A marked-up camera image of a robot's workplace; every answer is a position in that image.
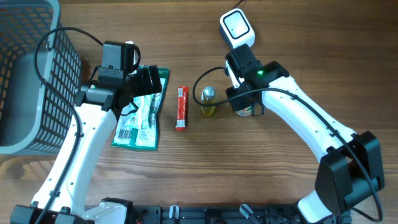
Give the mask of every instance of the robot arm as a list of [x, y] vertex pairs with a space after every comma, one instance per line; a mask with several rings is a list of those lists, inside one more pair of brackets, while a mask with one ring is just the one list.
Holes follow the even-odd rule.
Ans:
[[[75, 108], [83, 123], [83, 137], [80, 139], [76, 154], [71, 164], [58, 197], [55, 198], [50, 210], [60, 211], [62, 207], [70, 208], [70, 213], [82, 216], [85, 211], [85, 200], [95, 164], [100, 156], [105, 140], [111, 134], [117, 121], [114, 113], [101, 110], [101, 106], [83, 103]], [[40, 190], [32, 199], [33, 204], [43, 209], [50, 198], [51, 192], [60, 177], [69, 157], [76, 133], [76, 121], [73, 118], [52, 170]]]
[[[320, 163], [315, 190], [297, 204], [307, 222], [316, 223], [331, 215], [339, 216], [368, 198], [372, 192], [356, 161], [346, 160], [350, 153], [343, 147], [342, 140], [297, 98], [312, 107], [354, 149], [353, 152], [366, 168], [373, 189], [378, 191], [384, 187], [377, 138], [369, 131], [358, 135], [332, 118], [299, 88], [288, 71], [277, 62], [262, 66], [250, 48], [242, 45], [226, 56], [226, 71], [233, 83], [226, 94], [235, 111], [256, 104], [260, 104], [263, 111], [264, 108], [273, 111], [307, 143]], [[281, 91], [255, 92], [272, 88], [291, 94]]]

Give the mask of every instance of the red wrapper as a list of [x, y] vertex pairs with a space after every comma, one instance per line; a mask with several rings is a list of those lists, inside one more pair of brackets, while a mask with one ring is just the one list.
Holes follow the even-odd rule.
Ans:
[[187, 110], [188, 110], [188, 87], [178, 87], [178, 110], [176, 131], [184, 131], [187, 128]]

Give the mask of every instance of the wooden table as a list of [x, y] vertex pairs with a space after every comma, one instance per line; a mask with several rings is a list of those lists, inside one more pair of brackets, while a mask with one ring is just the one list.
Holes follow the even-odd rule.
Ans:
[[[100, 40], [133, 40], [142, 63], [169, 67], [157, 152], [111, 147], [112, 134], [91, 180], [87, 205], [117, 197], [136, 205], [293, 203], [313, 190], [318, 164], [308, 146], [276, 114], [239, 117], [229, 105], [204, 118], [190, 93], [189, 127], [175, 132], [177, 87], [224, 65], [229, 52], [220, 16], [236, 1], [62, 4], [65, 26]], [[276, 60], [323, 109], [358, 133], [381, 141], [386, 187], [379, 193], [384, 223], [398, 221], [398, 5], [393, 1], [248, 1], [242, 7], [256, 32], [253, 51]], [[69, 32], [86, 75], [102, 51]], [[226, 98], [221, 72], [203, 79]], [[0, 156], [0, 222], [15, 204], [28, 205], [54, 157]], [[376, 215], [371, 198], [358, 205]], [[369, 221], [354, 215], [355, 223]]]

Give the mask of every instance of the wire basket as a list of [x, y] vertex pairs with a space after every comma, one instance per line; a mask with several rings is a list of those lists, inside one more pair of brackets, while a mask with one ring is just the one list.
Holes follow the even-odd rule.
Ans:
[[[0, 154], [56, 154], [67, 135], [72, 112], [40, 84], [33, 66], [38, 41], [57, 27], [55, 0], [0, 1]], [[38, 65], [54, 90], [72, 103], [81, 62], [65, 31], [48, 37]]]

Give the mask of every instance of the small glass bottle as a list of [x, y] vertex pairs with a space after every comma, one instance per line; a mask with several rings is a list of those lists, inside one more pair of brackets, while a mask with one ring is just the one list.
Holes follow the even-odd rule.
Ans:
[[[216, 89], [212, 86], [206, 87], [203, 92], [201, 93], [201, 102], [203, 104], [212, 104], [216, 103]], [[201, 113], [206, 117], [212, 116], [216, 111], [216, 106], [202, 106]]]

